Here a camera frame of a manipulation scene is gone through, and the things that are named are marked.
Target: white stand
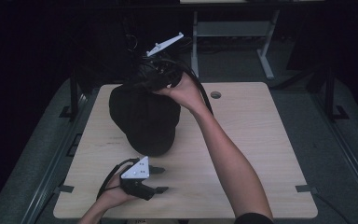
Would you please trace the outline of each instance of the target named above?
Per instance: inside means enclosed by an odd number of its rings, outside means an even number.
[[[269,61],[267,60],[266,55],[272,35],[274,34],[279,12],[279,10],[274,11],[270,21],[198,21],[198,12],[195,11],[191,68],[196,76],[200,76],[197,56],[198,36],[264,36],[266,42],[262,49],[257,50],[257,55],[267,79],[273,79],[274,75],[269,67]]]

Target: person's arm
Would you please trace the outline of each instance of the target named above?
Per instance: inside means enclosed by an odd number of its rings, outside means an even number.
[[[266,193],[255,170],[203,103],[191,78],[183,74],[176,87],[157,93],[173,98],[194,115],[235,216],[258,213],[272,219]]]
[[[108,185],[107,190],[98,198],[91,206],[86,214],[78,221],[78,224],[98,223],[103,214],[110,208],[119,206],[126,201],[135,199],[136,197],[128,195],[119,187],[120,179],[118,175],[114,175]]]

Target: floor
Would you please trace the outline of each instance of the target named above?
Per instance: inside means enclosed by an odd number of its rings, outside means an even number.
[[[285,70],[292,46],[290,41],[271,44],[268,59],[275,75],[273,80],[265,78],[255,50],[248,48],[201,54],[200,81],[260,81],[275,86],[299,72]],[[182,57],[189,61],[188,53]],[[335,105],[341,105],[349,119],[332,123],[321,108],[324,90],[308,93],[305,88],[308,81],[309,77],[305,77],[284,90],[271,91],[271,95],[303,174],[308,184],[318,191],[314,200],[319,214],[313,219],[277,219],[275,222],[358,223],[358,178],[352,161],[345,156],[348,154],[345,148],[350,147],[358,161],[358,106],[348,88],[337,80]],[[76,220],[53,216],[58,198],[53,192],[70,167],[73,159],[70,149],[76,147],[73,143],[78,142],[85,128],[98,89],[80,98],[80,113],[72,122],[60,118],[62,109],[70,104],[69,93],[69,81],[66,81],[34,130],[0,195],[0,223],[76,223]],[[103,223],[123,222],[103,220]]]

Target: wooden table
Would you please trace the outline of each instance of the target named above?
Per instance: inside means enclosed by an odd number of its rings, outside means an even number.
[[[213,112],[223,129],[246,155],[265,188],[275,218],[312,218],[317,208],[309,192],[297,192],[307,185],[282,121],[264,83],[206,83]],[[79,218],[95,202],[109,172],[120,162],[143,157],[131,148],[126,135],[109,116],[108,101],[116,85],[101,87],[74,161],[64,182],[75,187],[61,192],[54,209],[59,218]],[[164,167],[162,175],[151,175],[144,184],[170,187],[150,201],[135,200],[110,209],[112,218],[234,218],[193,116],[182,108],[172,148],[165,155],[150,158],[153,166]]]

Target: black cap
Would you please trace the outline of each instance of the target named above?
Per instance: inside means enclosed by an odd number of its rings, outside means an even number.
[[[170,97],[137,88],[131,82],[114,88],[109,99],[112,120],[136,151],[151,157],[171,148],[180,109]]]

